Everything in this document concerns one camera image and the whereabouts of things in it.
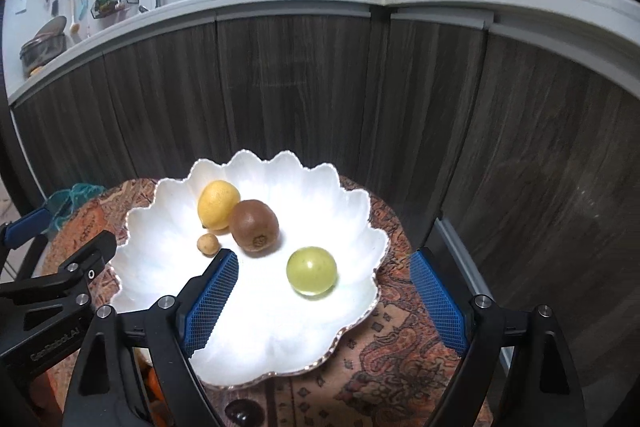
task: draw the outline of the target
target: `white countertop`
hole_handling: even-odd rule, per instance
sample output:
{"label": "white countertop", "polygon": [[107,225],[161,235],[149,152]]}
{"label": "white countertop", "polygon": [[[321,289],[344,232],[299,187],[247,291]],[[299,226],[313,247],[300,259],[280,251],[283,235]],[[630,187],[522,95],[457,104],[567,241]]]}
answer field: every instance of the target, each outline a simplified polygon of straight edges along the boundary
{"label": "white countertop", "polygon": [[185,0],[127,18],[75,44],[14,90],[9,95],[9,104],[15,103],[20,97],[33,90],[36,84],[68,62],[88,52],[99,50],[114,39],[122,38],[131,32],[145,27],[149,27],[151,32],[151,27],[158,23],[198,12],[214,12],[223,7],[235,6],[242,10],[249,4],[292,1],[342,2],[397,8],[428,6],[512,7],[513,10],[521,12],[534,14],[544,12],[547,16],[569,18],[591,26],[591,30],[601,32],[603,41],[606,40],[607,35],[614,35],[624,39],[629,45],[640,48],[640,3],[633,0]]}

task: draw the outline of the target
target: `bowl rim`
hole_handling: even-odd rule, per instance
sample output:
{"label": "bowl rim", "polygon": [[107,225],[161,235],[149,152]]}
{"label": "bowl rim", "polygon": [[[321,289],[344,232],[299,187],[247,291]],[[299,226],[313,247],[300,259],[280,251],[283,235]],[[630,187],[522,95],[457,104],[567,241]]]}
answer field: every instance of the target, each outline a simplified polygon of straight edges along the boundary
{"label": "bowl rim", "polygon": [[[200,377],[198,377],[198,380],[200,381],[200,383],[211,390],[214,391],[236,391],[239,389],[246,389],[248,387],[253,387],[254,385],[257,385],[258,383],[267,380],[268,378],[273,378],[273,377],[296,377],[298,375],[303,375],[305,373],[308,373],[309,371],[312,371],[313,369],[315,369],[316,367],[319,367],[320,365],[322,365],[324,362],[326,362],[329,357],[335,352],[335,349],[338,346],[338,342],[340,341],[340,339],[342,338],[342,336],[347,332],[352,330],[354,327],[356,327],[357,325],[361,324],[362,322],[364,322],[364,320],[369,317],[369,315],[371,314],[371,312],[373,311],[373,309],[378,305],[378,303],[380,302],[380,294],[381,294],[381,289],[380,289],[380,285],[378,284],[378,279],[377,279],[377,275],[378,275],[378,270],[380,269],[380,266],[382,266],[383,261],[386,259],[386,256],[389,253],[389,249],[390,249],[390,244],[391,244],[391,240],[389,238],[388,233],[386,233],[386,230],[384,229],[377,229],[375,227],[371,226],[371,221],[370,221],[370,215],[371,215],[371,195],[369,194],[368,190],[365,190],[364,188],[352,188],[352,189],[346,189],[342,186],[342,184],[340,183],[340,175],[338,174],[337,169],[335,168],[335,166],[331,163],[328,162],[324,162],[324,163],[320,163],[314,167],[305,167],[304,165],[302,165],[302,162],[300,161],[300,159],[298,158],[298,156],[294,153],[291,152],[289,150],[283,150],[278,152],[273,158],[271,158],[270,160],[263,160],[260,158],[260,156],[258,156],[257,154],[255,154],[254,152],[248,150],[248,149],[241,149],[239,151],[237,151],[232,157],[231,159],[227,162],[227,163],[223,163],[223,164],[217,164],[215,163],[213,160],[210,160],[208,158],[199,158],[198,160],[196,160],[193,165],[191,166],[191,169],[189,170],[189,174],[187,174],[187,176],[185,178],[182,179],[178,179],[178,178],[168,178],[168,177],[164,177],[164,178],[160,178],[157,183],[156,186],[154,187],[154,196],[151,200],[151,203],[149,203],[148,206],[136,206],[133,208],[130,208],[127,211],[127,214],[125,215],[125,221],[124,221],[124,230],[126,232],[126,239],[124,240],[124,242],[121,245],[118,245],[118,247],[116,248],[116,253],[118,252],[118,250],[120,248],[126,247],[129,244],[129,239],[130,239],[130,234],[129,234],[129,214],[130,212],[132,212],[133,210],[146,210],[148,208],[151,208],[153,206],[153,204],[156,203],[156,194],[158,192],[158,187],[161,184],[161,182],[164,181],[172,181],[172,182],[178,182],[178,183],[185,183],[190,177],[191,174],[193,172],[193,169],[196,167],[196,165],[198,165],[200,162],[206,161],[206,162],[212,162],[215,165],[220,166],[221,168],[224,168],[226,166],[228,166],[235,158],[236,156],[238,156],[239,154],[246,154],[249,153],[250,155],[254,156],[259,162],[261,163],[270,163],[272,161],[274,161],[274,159],[276,159],[278,156],[281,155],[291,155],[293,156],[297,162],[299,163],[299,165],[302,167],[302,169],[304,169],[305,171],[312,171],[313,169],[317,169],[320,168],[322,166],[329,166],[329,168],[332,170],[332,173],[335,175],[335,178],[337,180],[338,183],[338,187],[340,188],[340,190],[342,190],[343,192],[347,193],[347,192],[363,192],[364,194],[366,194],[367,196],[367,207],[368,207],[368,211],[367,211],[367,227],[371,230],[382,230],[382,232],[385,234],[386,237],[386,244],[385,244],[385,249],[382,253],[382,255],[380,256],[380,259],[378,261],[378,263],[373,267],[370,279],[371,282],[373,283],[373,285],[376,288],[376,296],[375,298],[372,300],[371,304],[369,305],[369,307],[364,311],[364,313],[362,313],[360,316],[358,316],[355,321],[353,321],[351,324],[348,324],[346,326],[341,327],[337,333],[335,333],[334,335],[334,339],[332,340],[331,345],[329,346],[329,348],[327,349],[327,351],[317,360],[315,360],[314,362],[305,365],[305,367],[296,370],[296,371],[289,371],[289,372],[277,372],[277,371],[269,371],[267,373],[264,373],[262,375],[260,375],[257,378],[254,378],[251,381],[248,382],[244,382],[244,383],[238,383],[238,384],[233,384],[233,385],[213,385],[210,383],[205,382],[204,380],[202,380]],[[115,277],[117,283],[118,283],[118,291],[111,297],[109,304],[111,303],[111,301],[117,296],[119,295],[122,290],[122,280],[120,279],[120,277],[118,276],[118,273],[116,271],[116,269],[112,266],[111,261],[108,262],[108,267],[111,270],[111,273],[113,274],[113,276]]]}

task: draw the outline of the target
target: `wire rack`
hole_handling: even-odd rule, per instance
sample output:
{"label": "wire rack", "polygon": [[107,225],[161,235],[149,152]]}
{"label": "wire rack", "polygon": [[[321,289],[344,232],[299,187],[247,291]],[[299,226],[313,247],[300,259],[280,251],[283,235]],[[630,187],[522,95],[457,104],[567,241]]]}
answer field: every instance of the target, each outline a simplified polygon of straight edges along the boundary
{"label": "wire rack", "polygon": [[103,19],[139,3],[140,0],[95,0],[91,15],[94,19]]}

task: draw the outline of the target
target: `wall switch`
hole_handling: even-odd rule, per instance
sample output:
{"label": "wall switch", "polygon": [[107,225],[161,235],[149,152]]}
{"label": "wall switch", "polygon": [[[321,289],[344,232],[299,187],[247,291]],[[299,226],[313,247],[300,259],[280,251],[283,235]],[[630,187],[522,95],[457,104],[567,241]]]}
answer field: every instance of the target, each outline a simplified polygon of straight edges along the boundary
{"label": "wall switch", "polygon": [[15,6],[15,13],[24,13],[27,11],[27,0],[18,0]]}

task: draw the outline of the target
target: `tile floor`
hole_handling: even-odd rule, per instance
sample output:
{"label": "tile floor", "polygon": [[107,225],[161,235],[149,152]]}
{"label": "tile floor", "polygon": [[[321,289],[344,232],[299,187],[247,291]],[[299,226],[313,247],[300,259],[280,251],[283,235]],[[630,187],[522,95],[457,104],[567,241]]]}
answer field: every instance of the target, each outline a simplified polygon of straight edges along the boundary
{"label": "tile floor", "polygon": [[[6,188],[4,188],[4,183],[0,180],[0,223],[8,223],[9,221],[14,221],[19,217],[20,214],[12,203],[9,194],[7,194]],[[29,250],[30,244],[31,241],[28,241],[17,250],[11,251],[7,257],[4,267],[2,267],[0,282],[9,282],[14,279],[15,274],[20,269],[20,264],[22,264],[24,256]]]}

